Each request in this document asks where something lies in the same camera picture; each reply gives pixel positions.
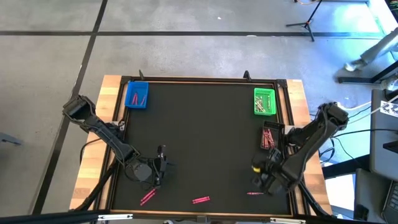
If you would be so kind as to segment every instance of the desk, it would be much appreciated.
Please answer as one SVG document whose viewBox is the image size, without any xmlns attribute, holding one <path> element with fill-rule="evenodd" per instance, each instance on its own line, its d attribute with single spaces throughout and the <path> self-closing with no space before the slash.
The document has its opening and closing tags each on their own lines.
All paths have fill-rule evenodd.
<svg viewBox="0 0 398 224">
<path fill-rule="evenodd" d="M 126 88 L 120 88 L 121 79 L 122 76 L 119 75 L 106 75 L 103 79 L 96 104 L 96 114 L 105 122 L 110 122 L 113 118 L 116 118 L 115 120 L 119 120 L 123 116 L 124 104 L 121 103 L 120 105 L 116 105 L 119 92 L 121 94 L 122 102 L 124 102 L 126 97 Z M 302 82 L 301 80 L 287 80 L 287 86 L 294 123 L 297 126 L 306 125 L 310 122 L 310 117 Z M 279 88 L 279 93 L 282 105 L 282 114 L 284 121 L 287 121 L 288 115 L 282 88 Z M 116 106 L 119 107 L 119 113 L 113 116 Z M 95 134 L 89 133 L 87 140 L 91 141 L 96 138 L 97 136 Z M 101 167 L 104 163 L 105 150 L 106 145 L 103 141 L 98 141 L 86 146 L 75 189 L 73 191 L 70 208 L 76 208 L 79 206 L 97 184 L 101 173 Z M 323 207 L 324 210 L 331 213 L 322 168 L 317 154 L 307 162 L 304 177 L 306 185 L 313 194 L 315 200 Z M 109 181 L 104 186 L 101 200 L 99 202 L 99 208 L 105 208 L 108 189 Z M 304 213 L 300 192 L 296 190 L 296 193 L 298 212 Z"/>
</svg>

